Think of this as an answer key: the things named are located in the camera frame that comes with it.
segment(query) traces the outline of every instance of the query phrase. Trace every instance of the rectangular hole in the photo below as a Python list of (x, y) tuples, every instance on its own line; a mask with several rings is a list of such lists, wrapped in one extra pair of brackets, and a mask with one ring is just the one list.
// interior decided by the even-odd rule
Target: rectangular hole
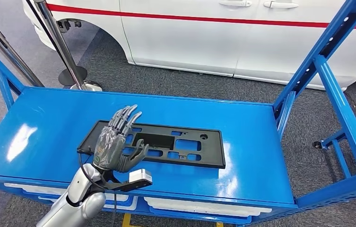
[(125, 144), (131, 144), (131, 143), (132, 143), (132, 140), (133, 140), (133, 134), (129, 134), (129, 135), (126, 137)]
[(132, 131), (141, 132), (141, 128), (132, 128)]
[(144, 144), (148, 144), (153, 148), (166, 148), (173, 150), (174, 149), (174, 140), (173, 136), (157, 135), (157, 134), (148, 134), (148, 133), (136, 133), (135, 139), (133, 140), (133, 145), (136, 146), (136, 143), (139, 139), (143, 139)]
[(124, 148), (122, 150), (122, 154), (124, 155), (131, 155), (135, 149), (134, 148)]
[(148, 156), (161, 157), (163, 155), (162, 150), (149, 149), (147, 152)]
[(201, 160), (201, 156), (200, 155), (195, 155), (195, 154), (188, 154), (188, 160), (200, 161)]
[(179, 153), (174, 151), (168, 151), (168, 158), (179, 159)]
[(195, 150), (195, 151), (200, 151), (201, 150), (201, 143), (200, 141), (195, 141), (195, 140), (176, 140), (175, 144), (176, 149), (182, 149), (182, 150)]
[(181, 136), (182, 132), (181, 131), (172, 131), (171, 135), (173, 135), (173, 136)]

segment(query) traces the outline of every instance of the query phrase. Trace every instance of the white car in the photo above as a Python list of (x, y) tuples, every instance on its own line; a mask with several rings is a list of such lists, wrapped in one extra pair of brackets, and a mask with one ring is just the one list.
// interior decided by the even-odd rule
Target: white car
[[(26, 15), (52, 47), (25, 0)], [(60, 22), (108, 32), (128, 63), (286, 84), (345, 0), (47, 0)], [(356, 81), (356, 29), (329, 60)], [(309, 88), (323, 89), (316, 76)]]

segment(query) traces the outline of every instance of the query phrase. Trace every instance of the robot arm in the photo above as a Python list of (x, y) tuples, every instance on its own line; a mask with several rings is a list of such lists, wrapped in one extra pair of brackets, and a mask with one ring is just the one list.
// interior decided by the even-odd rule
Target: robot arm
[(37, 227), (82, 227), (95, 217), (105, 205), (105, 190), (129, 192), (152, 184), (151, 174), (145, 169), (129, 173), (126, 182), (108, 183), (105, 175), (112, 171), (128, 172), (145, 157), (148, 144), (139, 140), (130, 156), (122, 154), (126, 135), (141, 112), (129, 121), (137, 105), (117, 111), (98, 138), (93, 163), (81, 165), (69, 187), (51, 206), (50, 211), (37, 223)]

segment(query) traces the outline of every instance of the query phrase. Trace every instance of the blue tabletop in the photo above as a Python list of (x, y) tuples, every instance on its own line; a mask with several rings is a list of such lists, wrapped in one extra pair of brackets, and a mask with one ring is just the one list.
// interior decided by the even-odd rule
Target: blue tabletop
[[(226, 168), (143, 161), (153, 185), (137, 195), (228, 204), (294, 204), (270, 105), (110, 92), (25, 88), (0, 123), (0, 177), (68, 183), (76, 148), (98, 120), (138, 104), (137, 123), (216, 129)], [(126, 174), (117, 174), (126, 179)]]

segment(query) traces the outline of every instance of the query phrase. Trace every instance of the blue metal shelf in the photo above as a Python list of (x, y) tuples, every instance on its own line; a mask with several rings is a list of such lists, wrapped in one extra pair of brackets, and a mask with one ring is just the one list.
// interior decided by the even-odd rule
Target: blue metal shelf
[[(75, 111), (82, 103), (85, 108)], [(143, 161), (135, 169), (149, 170), (155, 183), (134, 195), (295, 207), (272, 106), (264, 104), (25, 88), (0, 123), (0, 176), (70, 182), (79, 166), (77, 145), (96, 121), (130, 103), (144, 113), (138, 123), (221, 130), (227, 164), (215, 169)], [(242, 114), (215, 120), (226, 113)]]
[[(355, 199), (356, 175), (350, 175), (338, 141), (349, 141), (356, 160), (356, 117), (327, 63), (355, 26), (356, 0), (346, 0), (273, 104), (25, 87), (0, 61), (0, 90), (9, 109), (0, 123), (0, 190), (40, 201), (4, 183), (66, 188), (79, 166), (76, 148), (93, 124), (122, 106), (138, 104), (139, 123), (220, 130), (226, 168), (143, 161), (135, 169), (149, 170), (154, 184), (128, 193), (140, 196), (132, 213), (246, 225)], [(346, 178), (293, 198), (280, 139), (295, 99), (317, 73), (342, 126), (321, 146), (333, 145)], [(19, 95), (16, 101), (10, 89)], [(117, 177), (125, 180), (126, 175)], [(272, 212), (240, 218), (155, 210), (143, 196)]]

